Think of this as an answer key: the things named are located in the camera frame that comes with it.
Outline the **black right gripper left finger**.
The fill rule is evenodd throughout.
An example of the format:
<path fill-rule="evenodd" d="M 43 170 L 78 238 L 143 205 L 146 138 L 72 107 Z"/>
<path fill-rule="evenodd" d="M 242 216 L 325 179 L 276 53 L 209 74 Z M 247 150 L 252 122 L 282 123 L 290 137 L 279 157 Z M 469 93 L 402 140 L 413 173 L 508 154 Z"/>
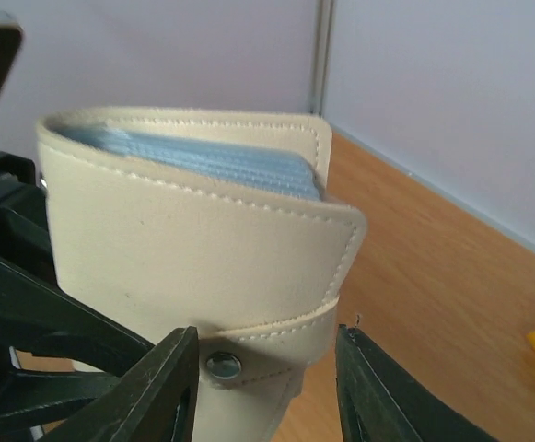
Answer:
<path fill-rule="evenodd" d="M 190 441 L 199 386 L 199 339 L 172 331 L 110 392 L 57 427 L 59 441 Z"/>

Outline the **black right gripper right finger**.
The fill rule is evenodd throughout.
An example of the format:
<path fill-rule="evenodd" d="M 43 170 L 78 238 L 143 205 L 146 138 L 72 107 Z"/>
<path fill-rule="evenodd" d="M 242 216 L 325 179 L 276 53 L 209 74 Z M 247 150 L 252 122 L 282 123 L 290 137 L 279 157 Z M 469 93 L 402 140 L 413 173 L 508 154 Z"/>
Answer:
<path fill-rule="evenodd" d="M 494 440 L 433 395 L 356 327 L 339 327 L 335 362 L 345 441 Z"/>

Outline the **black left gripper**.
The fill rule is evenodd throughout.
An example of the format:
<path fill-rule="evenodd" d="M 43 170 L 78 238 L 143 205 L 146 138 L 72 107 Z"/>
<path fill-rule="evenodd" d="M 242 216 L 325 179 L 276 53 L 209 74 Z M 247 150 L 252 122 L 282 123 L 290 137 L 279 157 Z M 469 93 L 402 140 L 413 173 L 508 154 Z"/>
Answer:
<path fill-rule="evenodd" d="M 36 166 L 0 152 L 0 426 L 70 417 L 110 391 L 153 347 L 55 284 L 45 191 L 36 182 Z M 97 370 L 18 369 L 11 364 L 11 349 Z"/>

